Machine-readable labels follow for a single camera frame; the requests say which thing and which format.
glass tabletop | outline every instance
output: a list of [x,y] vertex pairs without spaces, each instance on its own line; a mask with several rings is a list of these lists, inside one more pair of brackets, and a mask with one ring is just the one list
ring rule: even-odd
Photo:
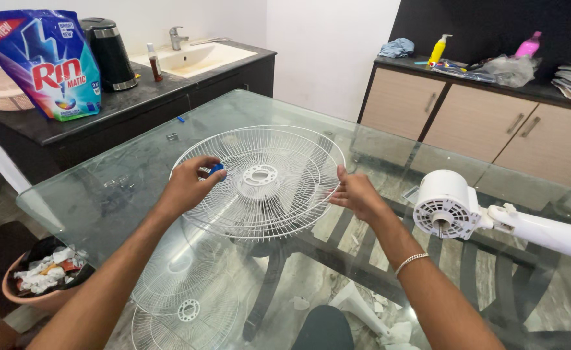
[[[414,205],[404,195],[428,172],[448,169],[476,188],[482,207],[512,203],[571,223],[571,188],[242,90],[183,118],[33,186],[18,205],[65,244],[86,251],[98,268],[139,224],[175,161],[194,144],[247,126],[303,127],[332,139],[348,172],[368,175],[507,348],[570,348],[571,257],[481,228],[467,241],[439,239],[414,225]],[[132,336],[137,349],[288,349],[309,311],[329,303],[350,280],[387,327],[409,322],[407,341],[430,348],[374,233],[335,206],[313,227],[265,242],[220,239],[180,218],[133,292],[141,308]],[[379,347],[357,317],[347,319],[356,346]]]

hand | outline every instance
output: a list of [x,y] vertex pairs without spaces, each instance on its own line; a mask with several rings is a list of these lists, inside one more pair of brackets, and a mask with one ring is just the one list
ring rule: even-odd
[[212,187],[226,175],[225,169],[219,170],[208,177],[199,168],[211,169],[220,159],[210,156],[198,156],[188,159],[172,170],[171,179],[166,184],[160,199],[154,206],[154,211],[164,214],[170,219],[177,219],[181,214],[197,206]]
[[341,185],[329,199],[330,203],[352,210],[357,219],[368,224],[391,210],[366,174],[348,175],[344,165],[340,164],[337,166],[337,177]]

yellow bottle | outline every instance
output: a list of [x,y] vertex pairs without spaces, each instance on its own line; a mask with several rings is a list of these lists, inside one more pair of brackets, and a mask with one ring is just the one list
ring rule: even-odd
[[441,36],[441,39],[439,39],[439,41],[437,41],[437,44],[435,44],[435,48],[432,50],[432,53],[430,54],[430,59],[428,60],[428,63],[430,62],[439,62],[439,60],[441,59],[441,54],[443,53],[443,50],[445,49],[445,38],[447,37],[451,37],[451,35],[449,34],[444,34]]

detergent pouch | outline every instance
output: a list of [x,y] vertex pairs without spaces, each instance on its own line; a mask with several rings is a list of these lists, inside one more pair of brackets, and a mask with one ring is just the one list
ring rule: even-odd
[[48,118],[99,112],[99,69],[73,11],[0,11],[0,67]]

pink bottle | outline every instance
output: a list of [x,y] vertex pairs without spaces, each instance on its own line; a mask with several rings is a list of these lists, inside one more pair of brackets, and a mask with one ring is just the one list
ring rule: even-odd
[[536,53],[536,50],[538,50],[538,38],[540,36],[541,32],[534,32],[534,35],[531,38],[524,41],[523,44],[519,46],[517,53],[515,53],[515,57],[522,57],[525,55],[532,57]]

